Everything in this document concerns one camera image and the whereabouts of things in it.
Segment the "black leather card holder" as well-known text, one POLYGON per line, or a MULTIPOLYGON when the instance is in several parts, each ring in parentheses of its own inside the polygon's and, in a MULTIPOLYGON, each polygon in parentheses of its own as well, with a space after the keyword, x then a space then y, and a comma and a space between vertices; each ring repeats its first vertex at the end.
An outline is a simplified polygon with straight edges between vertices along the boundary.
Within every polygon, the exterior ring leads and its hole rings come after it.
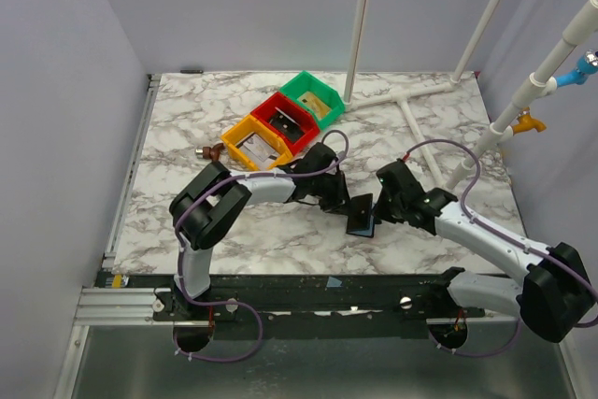
POLYGON ((348 235, 372 238, 375 234, 373 217, 373 194, 353 197, 349 202, 346 233, 348 235))

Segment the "white silver patterned card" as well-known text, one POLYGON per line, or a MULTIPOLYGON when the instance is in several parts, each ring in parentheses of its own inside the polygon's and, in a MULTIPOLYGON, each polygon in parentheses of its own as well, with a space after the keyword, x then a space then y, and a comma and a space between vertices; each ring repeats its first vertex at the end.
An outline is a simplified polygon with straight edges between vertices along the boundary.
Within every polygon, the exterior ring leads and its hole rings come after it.
POLYGON ((247 135, 236 146, 259 170, 267 169, 279 156, 276 149, 256 133, 247 135))

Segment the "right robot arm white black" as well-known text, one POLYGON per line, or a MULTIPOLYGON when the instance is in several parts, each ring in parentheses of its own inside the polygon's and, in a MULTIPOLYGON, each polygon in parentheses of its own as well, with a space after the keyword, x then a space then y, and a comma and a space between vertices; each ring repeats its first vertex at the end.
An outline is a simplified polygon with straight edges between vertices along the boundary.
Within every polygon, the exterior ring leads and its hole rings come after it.
POLYGON ((377 171, 381 184, 375 216, 438 235, 473 251, 505 273, 504 278, 459 270, 430 293, 432 310, 443 317, 476 307, 516 317, 536 335, 561 342, 596 304, 578 251, 549 247, 517 235, 477 214, 453 193, 425 191, 407 164, 397 160, 377 171))

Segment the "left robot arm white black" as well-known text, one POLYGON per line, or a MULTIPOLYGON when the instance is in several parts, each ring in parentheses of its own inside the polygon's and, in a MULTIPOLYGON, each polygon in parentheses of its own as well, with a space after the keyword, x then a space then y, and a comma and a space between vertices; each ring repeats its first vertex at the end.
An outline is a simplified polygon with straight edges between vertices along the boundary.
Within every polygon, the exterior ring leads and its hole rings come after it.
POLYGON ((265 171, 239 172, 221 162, 208 164, 169 206, 179 244, 176 310, 188 320, 206 312, 213 249, 245 207, 299 203, 311 196, 324 212, 348 214, 349 191, 339 168, 343 157, 319 142, 304 157, 265 171))

